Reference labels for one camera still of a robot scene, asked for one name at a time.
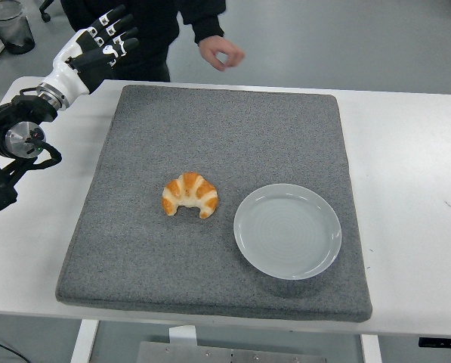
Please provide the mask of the person's left hand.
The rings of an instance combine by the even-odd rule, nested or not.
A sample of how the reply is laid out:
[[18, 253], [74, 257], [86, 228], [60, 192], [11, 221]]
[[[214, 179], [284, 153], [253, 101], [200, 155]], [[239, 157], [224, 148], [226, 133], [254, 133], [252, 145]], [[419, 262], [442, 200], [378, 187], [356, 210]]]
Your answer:
[[202, 58], [220, 72], [238, 67], [246, 56], [239, 46], [220, 36], [207, 37], [198, 47]]

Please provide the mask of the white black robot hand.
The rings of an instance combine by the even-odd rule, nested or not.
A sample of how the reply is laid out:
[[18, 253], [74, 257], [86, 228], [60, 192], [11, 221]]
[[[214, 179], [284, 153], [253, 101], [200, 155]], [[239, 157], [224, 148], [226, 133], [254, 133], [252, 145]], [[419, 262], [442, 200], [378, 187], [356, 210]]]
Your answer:
[[36, 88], [38, 97], [56, 110], [89, 95], [112, 76], [116, 63], [135, 49], [137, 28], [120, 5], [78, 30], [53, 60], [53, 70]]

